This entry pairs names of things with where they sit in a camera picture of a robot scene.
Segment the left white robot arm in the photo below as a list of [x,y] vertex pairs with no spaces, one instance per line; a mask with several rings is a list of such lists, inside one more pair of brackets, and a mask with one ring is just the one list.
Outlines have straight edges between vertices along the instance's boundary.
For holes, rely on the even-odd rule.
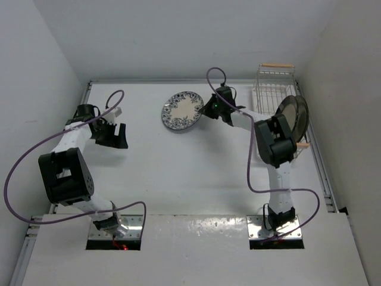
[[116,149],[126,149],[126,125],[116,123],[121,108],[106,109],[106,115],[93,123],[98,107],[82,104],[74,117],[65,124],[65,134],[58,145],[38,159],[40,172],[49,201],[62,206],[73,206],[87,213],[99,231],[115,237],[128,232],[128,221],[116,210],[115,204],[95,193],[90,170],[83,150],[88,140]]

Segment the dark rim patterned plate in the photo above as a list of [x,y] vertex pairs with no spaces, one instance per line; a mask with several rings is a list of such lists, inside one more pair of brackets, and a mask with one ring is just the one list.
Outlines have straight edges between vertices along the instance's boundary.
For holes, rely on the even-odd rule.
[[296,96],[288,95],[280,103],[276,110],[276,114],[282,114],[285,116],[286,121],[291,129],[292,136],[295,142],[299,141],[299,136],[296,131],[296,123],[298,121],[298,103]]

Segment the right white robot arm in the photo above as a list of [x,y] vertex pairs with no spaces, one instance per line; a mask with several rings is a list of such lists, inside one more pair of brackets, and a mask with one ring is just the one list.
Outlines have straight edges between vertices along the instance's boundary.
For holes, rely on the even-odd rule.
[[248,166],[251,165],[253,148],[256,148],[260,159],[266,164],[270,187],[268,222],[264,223],[264,227],[275,232],[295,218],[290,171],[296,142],[284,115],[266,116],[246,111],[244,106],[235,104],[235,95],[234,88],[221,85],[200,109],[200,113],[211,119],[221,118],[229,126],[250,132]]

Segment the metallic rim cream plate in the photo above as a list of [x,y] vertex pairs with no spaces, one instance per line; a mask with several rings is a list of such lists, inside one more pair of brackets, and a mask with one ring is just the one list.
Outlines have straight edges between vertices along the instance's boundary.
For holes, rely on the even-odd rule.
[[293,130],[293,137],[295,142],[300,142],[308,129],[310,114],[307,102],[304,97],[297,95],[295,99],[297,102],[297,117]]

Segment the blue floral plate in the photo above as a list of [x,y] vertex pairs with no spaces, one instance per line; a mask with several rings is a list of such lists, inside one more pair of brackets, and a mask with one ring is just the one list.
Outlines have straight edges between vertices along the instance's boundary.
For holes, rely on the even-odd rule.
[[170,97],[161,110],[161,120],[171,130],[185,130],[200,118],[204,106],[202,97],[196,92],[182,91]]

